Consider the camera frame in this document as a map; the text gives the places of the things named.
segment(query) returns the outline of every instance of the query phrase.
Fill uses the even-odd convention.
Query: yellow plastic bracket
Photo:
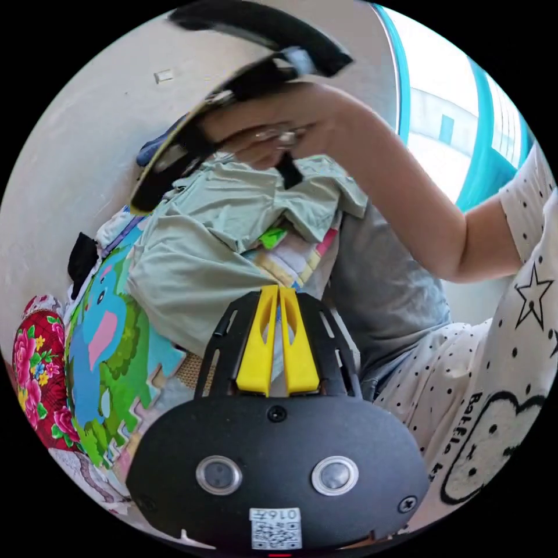
[[[287,394],[290,396],[292,394],[315,392],[320,386],[320,379],[308,343],[296,291],[279,287],[279,301],[281,305],[283,364]],[[289,326],[294,335],[292,343],[289,338]]]
[[[266,397],[269,397],[273,368],[277,296],[277,286],[262,288],[237,376],[238,389],[265,394]],[[266,327],[267,338],[264,340]]]

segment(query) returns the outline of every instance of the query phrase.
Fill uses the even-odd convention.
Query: hand
[[[294,159],[329,155],[345,111],[356,102],[332,87],[290,83],[266,97],[209,114],[203,128],[213,142],[226,140],[220,151],[266,170],[276,166],[287,149]],[[294,145],[281,140],[286,131],[296,132]]]

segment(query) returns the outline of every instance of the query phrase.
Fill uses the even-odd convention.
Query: floral fabric
[[[12,352],[17,397],[27,420],[49,449],[81,451],[67,406],[62,305],[52,296],[26,306]]]

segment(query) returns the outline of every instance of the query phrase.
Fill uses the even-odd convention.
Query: star print
[[[515,287],[519,296],[523,298],[523,306],[517,320],[516,329],[527,319],[529,315],[533,314],[538,324],[541,326],[541,329],[544,331],[545,325],[542,310],[542,298],[546,295],[548,289],[553,283],[553,280],[539,281],[539,276],[536,272],[536,264],[533,264],[531,282],[523,287],[519,287],[518,285]]]
[[[554,347],[550,358],[552,358],[554,355],[558,355],[558,330],[554,330],[554,339],[556,341],[556,346]]]

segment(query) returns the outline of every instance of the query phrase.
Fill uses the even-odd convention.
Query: black cloth
[[[81,287],[95,267],[98,258],[97,243],[81,232],[71,249],[70,260],[68,261],[68,275],[74,282],[71,291],[72,300],[75,300],[80,293]]]

